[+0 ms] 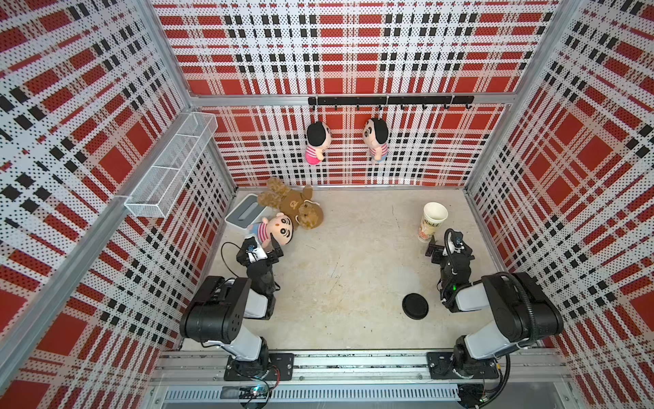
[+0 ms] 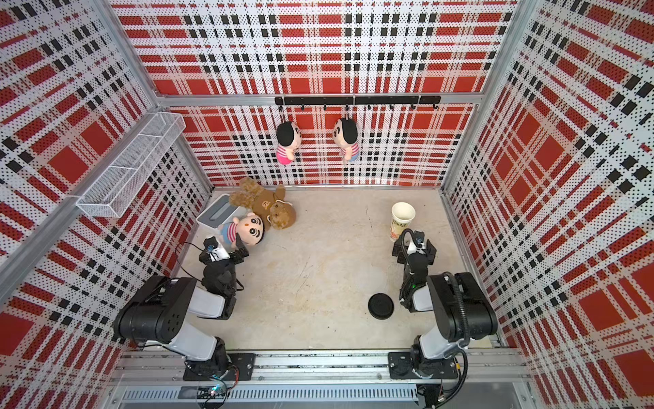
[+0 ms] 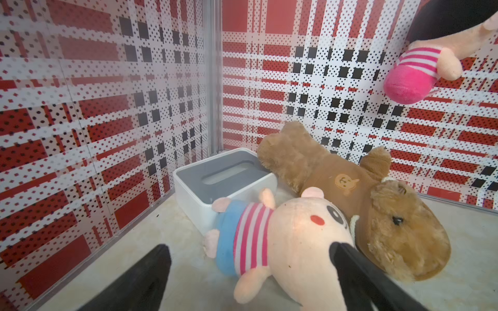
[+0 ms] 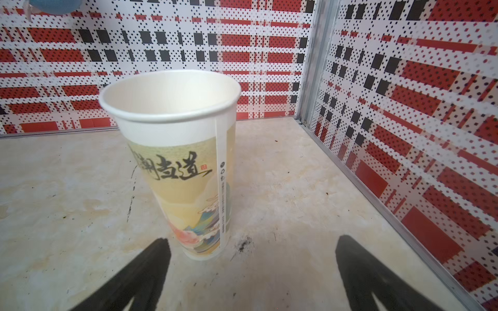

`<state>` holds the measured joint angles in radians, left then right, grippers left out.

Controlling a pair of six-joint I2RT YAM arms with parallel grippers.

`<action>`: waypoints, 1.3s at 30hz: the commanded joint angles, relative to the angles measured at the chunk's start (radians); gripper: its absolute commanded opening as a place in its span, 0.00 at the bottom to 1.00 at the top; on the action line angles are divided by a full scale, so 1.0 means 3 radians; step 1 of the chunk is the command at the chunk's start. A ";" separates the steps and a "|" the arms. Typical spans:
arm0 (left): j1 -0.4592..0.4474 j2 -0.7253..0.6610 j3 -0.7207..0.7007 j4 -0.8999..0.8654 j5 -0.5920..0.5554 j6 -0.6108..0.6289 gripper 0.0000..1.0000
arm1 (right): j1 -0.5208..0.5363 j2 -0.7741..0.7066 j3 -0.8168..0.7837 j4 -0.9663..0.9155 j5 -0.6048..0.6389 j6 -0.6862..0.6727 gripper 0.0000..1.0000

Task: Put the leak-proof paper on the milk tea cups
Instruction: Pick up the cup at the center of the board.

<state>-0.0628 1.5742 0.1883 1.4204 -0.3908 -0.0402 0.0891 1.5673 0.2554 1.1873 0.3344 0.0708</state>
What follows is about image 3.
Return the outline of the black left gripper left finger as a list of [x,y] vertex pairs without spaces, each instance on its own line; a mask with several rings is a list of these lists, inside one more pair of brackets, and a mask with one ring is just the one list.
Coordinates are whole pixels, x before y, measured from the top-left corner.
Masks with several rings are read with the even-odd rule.
[[168,246],[159,244],[80,310],[159,310],[171,268]]

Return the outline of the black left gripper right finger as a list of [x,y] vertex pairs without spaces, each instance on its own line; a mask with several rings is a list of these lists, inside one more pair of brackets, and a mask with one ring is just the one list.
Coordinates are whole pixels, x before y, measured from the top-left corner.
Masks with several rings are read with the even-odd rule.
[[376,265],[347,243],[334,242],[329,256],[347,310],[426,310]]

